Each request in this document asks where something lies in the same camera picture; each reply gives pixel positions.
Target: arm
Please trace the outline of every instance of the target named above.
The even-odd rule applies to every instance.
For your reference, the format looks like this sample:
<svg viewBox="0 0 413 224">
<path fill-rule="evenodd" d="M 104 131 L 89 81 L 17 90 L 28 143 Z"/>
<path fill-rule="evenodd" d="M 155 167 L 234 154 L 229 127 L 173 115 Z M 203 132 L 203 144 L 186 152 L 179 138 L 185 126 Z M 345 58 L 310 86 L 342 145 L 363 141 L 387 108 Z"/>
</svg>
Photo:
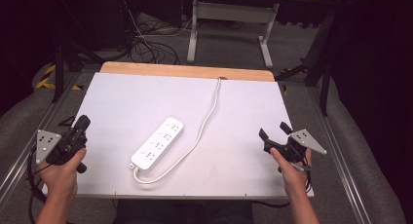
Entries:
<svg viewBox="0 0 413 224">
<path fill-rule="evenodd" d="M 318 224 L 319 219 L 317 218 L 306 192 L 305 184 L 307 181 L 307 174 L 292 167 L 276 149 L 272 148 L 270 152 L 282 168 L 284 190 L 288 195 L 291 204 L 294 223 Z M 306 157 L 310 165 L 311 150 L 307 150 Z"/>
<path fill-rule="evenodd" d="M 77 194 L 76 167 L 85 158 L 86 149 L 79 150 L 76 155 L 62 166 L 50 166 L 40 172 L 48 187 L 46 203 L 37 218 L 37 224 L 65 224 L 70 208 Z M 46 167 L 43 162 L 39 168 Z"/>
</svg>

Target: finger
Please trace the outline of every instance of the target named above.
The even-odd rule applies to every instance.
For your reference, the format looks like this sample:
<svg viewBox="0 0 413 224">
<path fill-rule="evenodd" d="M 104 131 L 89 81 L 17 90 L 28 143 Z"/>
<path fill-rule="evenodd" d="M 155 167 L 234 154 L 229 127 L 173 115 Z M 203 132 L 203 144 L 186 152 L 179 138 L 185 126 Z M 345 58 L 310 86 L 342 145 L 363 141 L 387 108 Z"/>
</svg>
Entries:
<svg viewBox="0 0 413 224">
<path fill-rule="evenodd" d="M 275 148 L 270 149 L 271 155 L 277 161 L 282 169 L 291 168 L 290 163 L 282 156 L 282 154 Z"/>
<path fill-rule="evenodd" d="M 307 164 L 308 164 L 308 165 L 311 165 L 311 164 L 312 164 L 311 155 L 312 155 L 312 150 L 308 148 L 308 149 L 306 150 L 306 159 L 307 159 Z"/>
<path fill-rule="evenodd" d="M 80 165 L 85 156 L 86 148 L 80 149 L 76 152 L 75 156 L 73 156 L 73 158 L 66 163 L 66 166 L 70 169 L 76 170 L 77 166 Z"/>
<path fill-rule="evenodd" d="M 42 169 L 42 168 L 45 168 L 45 167 L 47 167 L 49 164 L 46 162 L 46 159 L 45 160 L 43 160 L 40 164 L 39 164 L 39 166 L 37 166 L 37 170 L 40 170 L 40 169 Z"/>
</svg>

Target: power strip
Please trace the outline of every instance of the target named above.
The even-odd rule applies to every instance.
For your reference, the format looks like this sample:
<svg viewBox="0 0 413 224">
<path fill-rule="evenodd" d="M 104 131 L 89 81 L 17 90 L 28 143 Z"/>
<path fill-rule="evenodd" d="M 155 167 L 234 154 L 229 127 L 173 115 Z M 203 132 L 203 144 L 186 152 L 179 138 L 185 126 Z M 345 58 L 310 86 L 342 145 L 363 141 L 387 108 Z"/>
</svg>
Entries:
<svg viewBox="0 0 413 224">
<path fill-rule="evenodd" d="M 138 167 L 140 170 L 152 168 L 182 132 L 181 122 L 174 118 L 167 118 L 131 156 L 130 168 Z"/>
</svg>

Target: metal stand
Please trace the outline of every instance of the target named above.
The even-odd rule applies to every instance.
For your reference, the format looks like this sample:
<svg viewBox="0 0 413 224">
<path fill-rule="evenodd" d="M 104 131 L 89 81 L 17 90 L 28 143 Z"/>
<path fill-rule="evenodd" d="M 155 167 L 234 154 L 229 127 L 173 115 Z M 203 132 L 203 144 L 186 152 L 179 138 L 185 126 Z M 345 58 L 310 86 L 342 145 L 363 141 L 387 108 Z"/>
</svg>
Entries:
<svg viewBox="0 0 413 224">
<path fill-rule="evenodd" d="M 97 56 L 93 52 L 85 49 L 76 42 L 62 41 L 56 43 L 56 89 L 52 103 L 56 103 L 64 91 L 64 62 L 66 62 L 70 71 L 82 71 L 83 64 L 78 54 L 83 54 L 97 64 L 102 65 L 106 60 Z"/>
<path fill-rule="evenodd" d="M 316 38 L 307 52 L 306 58 L 303 59 L 303 63 L 294 67 L 287 72 L 280 74 L 275 77 L 276 81 L 281 81 L 286 78 L 289 78 L 299 72 L 308 70 L 309 74 L 306 76 L 304 83 L 306 86 L 315 86 L 318 80 L 324 75 L 322 80 L 321 87 L 321 97 L 319 101 L 319 107 L 324 116 L 327 116 L 326 113 L 326 104 L 327 104 L 327 94 L 328 94 L 328 84 L 330 79 L 330 69 L 327 63 L 334 56 L 336 50 L 327 50 L 325 46 L 326 40 L 330 33 L 330 28 L 335 17 L 335 9 L 329 11 L 325 16 L 325 19 L 322 21 L 322 24 L 319 28 L 319 31 L 316 35 Z"/>
<path fill-rule="evenodd" d="M 267 28 L 264 36 L 259 36 L 258 42 L 261 47 L 265 66 L 267 68 L 272 68 L 273 62 L 271 61 L 270 53 L 268 51 L 267 41 L 270 37 L 278 8 L 279 4 L 274 4 L 273 8 L 256 8 L 213 3 L 199 3 L 198 0 L 194 0 L 192 7 L 192 30 L 191 38 L 189 40 L 187 61 L 189 63 L 193 63 L 195 61 L 195 51 L 197 49 L 198 19 L 236 20 L 245 22 L 267 23 Z"/>
</svg>

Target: human hand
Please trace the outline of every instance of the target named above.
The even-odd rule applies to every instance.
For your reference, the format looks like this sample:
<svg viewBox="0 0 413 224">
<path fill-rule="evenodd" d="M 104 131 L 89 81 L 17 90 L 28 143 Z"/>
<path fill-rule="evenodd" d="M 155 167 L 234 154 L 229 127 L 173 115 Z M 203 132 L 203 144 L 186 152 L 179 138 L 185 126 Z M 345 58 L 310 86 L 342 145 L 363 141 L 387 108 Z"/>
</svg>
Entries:
<svg viewBox="0 0 413 224">
<path fill-rule="evenodd" d="M 311 165 L 311 152 L 311 149 L 306 150 L 306 158 L 309 166 Z M 285 193 L 288 196 L 293 192 L 306 193 L 307 173 L 294 168 L 277 149 L 271 148 L 270 153 L 282 169 Z"/>
<path fill-rule="evenodd" d="M 48 187 L 48 199 L 58 198 L 72 202 L 77 194 L 77 166 L 86 156 L 86 149 L 79 150 L 73 158 L 62 166 L 51 165 L 43 161 L 38 169 L 40 176 Z"/>
</svg>

